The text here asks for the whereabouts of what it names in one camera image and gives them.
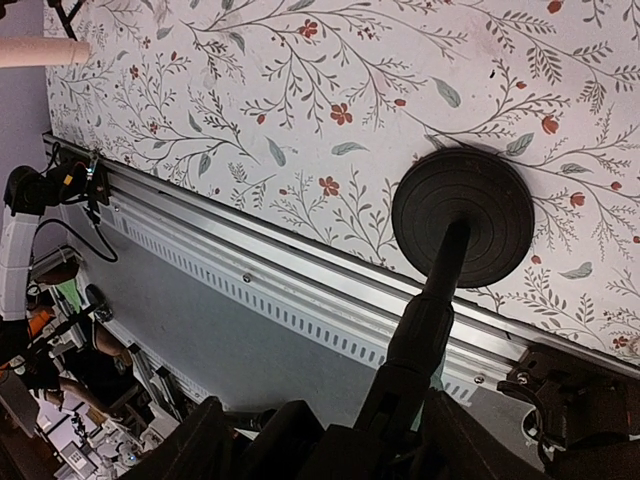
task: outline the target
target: floral pattern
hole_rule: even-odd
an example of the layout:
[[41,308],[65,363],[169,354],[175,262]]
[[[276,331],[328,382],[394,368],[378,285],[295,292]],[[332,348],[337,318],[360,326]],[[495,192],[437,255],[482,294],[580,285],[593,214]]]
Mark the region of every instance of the floral pattern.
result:
[[638,0],[94,0],[75,29],[93,51],[48,69],[56,135],[414,278],[397,182],[499,152],[534,242],[459,295],[640,360]]

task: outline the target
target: black round base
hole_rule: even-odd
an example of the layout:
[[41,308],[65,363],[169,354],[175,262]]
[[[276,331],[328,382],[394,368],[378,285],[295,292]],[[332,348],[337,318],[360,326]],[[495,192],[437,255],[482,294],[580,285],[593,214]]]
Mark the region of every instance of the black round base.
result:
[[439,150],[404,176],[393,199],[393,230],[402,253],[429,275],[447,227],[466,220],[471,237],[458,287],[490,285],[527,254],[533,202],[518,173],[479,150]]

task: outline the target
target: screw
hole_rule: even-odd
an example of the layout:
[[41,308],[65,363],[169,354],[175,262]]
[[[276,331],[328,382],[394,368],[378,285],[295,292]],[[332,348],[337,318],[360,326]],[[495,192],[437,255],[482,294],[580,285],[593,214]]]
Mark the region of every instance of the screw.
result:
[[516,379],[520,385],[526,385],[529,383],[529,374],[527,372],[520,372],[516,375]]

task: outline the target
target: red flower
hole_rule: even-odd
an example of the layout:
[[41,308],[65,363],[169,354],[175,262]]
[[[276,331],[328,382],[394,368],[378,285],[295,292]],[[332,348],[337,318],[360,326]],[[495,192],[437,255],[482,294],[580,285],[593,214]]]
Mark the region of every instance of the red flower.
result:
[[615,345],[616,350],[618,350],[621,347],[626,347],[629,344],[629,339],[622,336],[618,338],[614,338],[613,344]]
[[547,115],[542,119],[542,130],[544,130],[544,133],[547,135],[556,133],[559,126],[560,124],[553,119],[553,115]]
[[341,103],[340,105],[333,105],[331,107],[331,118],[333,118],[338,125],[344,125],[344,122],[347,123],[353,122],[353,116],[347,112],[347,104]]
[[553,0],[551,3],[549,3],[549,5],[547,5],[547,10],[549,10],[549,13],[556,13],[560,11],[561,8],[562,8],[561,0]]
[[334,182],[333,177],[321,178],[319,183],[320,186],[324,188],[325,197],[337,197],[340,194],[340,184],[338,182]]
[[584,194],[582,192],[576,192],[571,195],[569,199],[569,203],[571,203],[572,207],[582,207],[584,205]]
[[312,22],[308,18],[304,21],[304,25],[298,28],[298,33],[300,35],[305,36],[306,38],[313,37],[316,33],[318,33],[318,24],[316,22]]

